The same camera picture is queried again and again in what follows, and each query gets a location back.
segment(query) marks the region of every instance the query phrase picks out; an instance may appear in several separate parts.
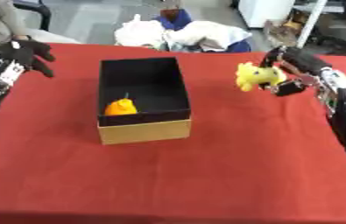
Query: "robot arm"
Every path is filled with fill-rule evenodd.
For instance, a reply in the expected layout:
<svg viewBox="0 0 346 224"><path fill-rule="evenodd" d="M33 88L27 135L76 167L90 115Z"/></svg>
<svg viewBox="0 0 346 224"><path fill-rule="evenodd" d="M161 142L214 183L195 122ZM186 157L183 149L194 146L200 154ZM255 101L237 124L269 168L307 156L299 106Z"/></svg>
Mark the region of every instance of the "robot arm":
<svg viewBox="0 0 346 224"><path fill-rule="evenodd" d="M39 59L54 61L50 49L49 45L32 40L12 40L0 45L0 104L21 74L36 70L46 77L53 77L52 70Z"/></svg>
<svg viewBox="0 0 346 224"><path fill-rule="evenodd" d="M260 87L270 89L277 96L298 94L306 88L314 88L316 98L326 110L329 125L346 149L346 75L296 47L273 49L266 54L260 67L272 67L276 62L287 63L299 74L295 79L285 80L274 87L258 83Z"/></svg>

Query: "red tablecloth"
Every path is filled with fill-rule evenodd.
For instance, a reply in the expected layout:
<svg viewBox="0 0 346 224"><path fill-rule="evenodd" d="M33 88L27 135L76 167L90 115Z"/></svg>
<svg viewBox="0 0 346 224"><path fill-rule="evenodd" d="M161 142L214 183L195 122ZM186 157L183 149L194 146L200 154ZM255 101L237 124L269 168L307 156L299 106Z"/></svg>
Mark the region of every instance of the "red tablecloth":
<svg viewBox="0 0 346 224"><path fill-rule="evenodd" d="M53 52L56 78L25 75L0 108L0 221L346 222L346 153L313 91L276 98L235 87L237 64L262 53ZM191 137L101 146L99 61L165 56L178 57L187 83ZM346 57L326 59L346 73Z"/></svg>

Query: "floor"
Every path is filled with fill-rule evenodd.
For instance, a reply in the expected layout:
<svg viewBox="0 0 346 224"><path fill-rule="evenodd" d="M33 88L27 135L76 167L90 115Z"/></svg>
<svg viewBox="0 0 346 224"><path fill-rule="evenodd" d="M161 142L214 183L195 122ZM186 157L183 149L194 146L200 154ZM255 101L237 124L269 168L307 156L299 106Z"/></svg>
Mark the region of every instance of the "floor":
<svg viewBox="0 0 346 224"><path fill-rule="evenodd" d="M195 20L214 21L245 28L244 21L229 7L230 0L44 0L53 12L51 32L77 39L82 43L113 45L114 31L122 23L140 14L148 20L158 16L160 9L172 8L180 2ZM39 19L22 12L30 27L37 27ZM251 31L249 40L254 51L268 51L261 31Z"/></svg>

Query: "open box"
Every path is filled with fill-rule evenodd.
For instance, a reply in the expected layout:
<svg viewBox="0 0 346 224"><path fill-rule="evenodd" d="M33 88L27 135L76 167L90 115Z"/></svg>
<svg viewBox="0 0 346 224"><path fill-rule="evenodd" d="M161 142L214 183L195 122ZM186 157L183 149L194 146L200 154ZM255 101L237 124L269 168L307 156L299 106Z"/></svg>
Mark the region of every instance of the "open box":
<svg viewBox="0 0 346 224"><path fill-rule="evenodd" d="M104 114L108 105L126 95L133 100L137 114ZM190 113L175 58L102 61L98 129L103 144L189 137Z"/></svg>

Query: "white cloth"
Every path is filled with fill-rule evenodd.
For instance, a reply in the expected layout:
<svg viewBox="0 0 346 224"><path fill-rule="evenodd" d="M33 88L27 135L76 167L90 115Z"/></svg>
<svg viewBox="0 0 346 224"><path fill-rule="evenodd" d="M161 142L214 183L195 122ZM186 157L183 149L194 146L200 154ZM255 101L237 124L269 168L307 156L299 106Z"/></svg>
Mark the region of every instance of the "white cloth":
<svg viewBox="0 0 346 224"><path fill-rule="evenodd" d="M165 35L169 46L199 44L205 52L224 52L230 45L249 37L251 33L241 28L209 21L194 21L180 31L168 31Z"/></svg>
<svg viewBox="0 0 346 224"><path fill-rule="evenodd" d="M155 49L165 43L163 33L165 28L159 21L141 21L136 15L133 20L124 23L123 27L115 31L116 42L121 46L148 46Z"/></svg>

